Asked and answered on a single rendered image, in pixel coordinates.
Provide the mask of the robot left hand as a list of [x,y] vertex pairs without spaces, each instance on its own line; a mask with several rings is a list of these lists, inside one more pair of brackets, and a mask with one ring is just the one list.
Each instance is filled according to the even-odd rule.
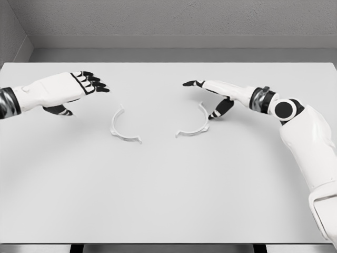
[[110,89],[92,72],[77,71],[52,75],[36,82],[39,104],[43,110],[54,115],[72,116],[64,104],[95,93],[108,93]]

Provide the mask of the white pipe clamp half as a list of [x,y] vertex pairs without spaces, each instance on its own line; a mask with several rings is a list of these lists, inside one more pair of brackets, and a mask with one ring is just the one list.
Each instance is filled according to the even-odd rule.
[[194,131],[183,131],[183,130],[178,130],[175,134],[175,137],[178,138],[180,136],[184,136],[184,137],[192,137],[192,136],[196,136],[199,135],[201,133],[207,132],[210,124],[209,124],[209,115],[207,113],[206,108],[203,105],[203,102],[200,102],[198,104],[199,109],[201,110],[201,112],[204,114],[204,123],[201,127],[197,128]]
[[120,104],[117,112],[114,113],[112,120],[111,120],[111,125],[110,125],[110,133],[112,136],[117,137],[123,141],[126,142],[138,142],[139,144],[143,144],[141,138],[139,135],[133,136],[133,137],[128,137],[126,135],[121,134],[118,129],[116,128],[117,124],[117,119],[118,117],[125,112],[124,107]]

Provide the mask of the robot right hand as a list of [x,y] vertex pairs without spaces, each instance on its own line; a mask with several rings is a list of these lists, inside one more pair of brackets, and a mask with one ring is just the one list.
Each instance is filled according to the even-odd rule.
[[243,102],[243,93],[241,88],[222,81],[194,80],[183,83],[183,86],[198,86],[224,97],[215,110],[209,115],[209,120],[219,118],[226,114],[227,111],[233,107],[234,101]]

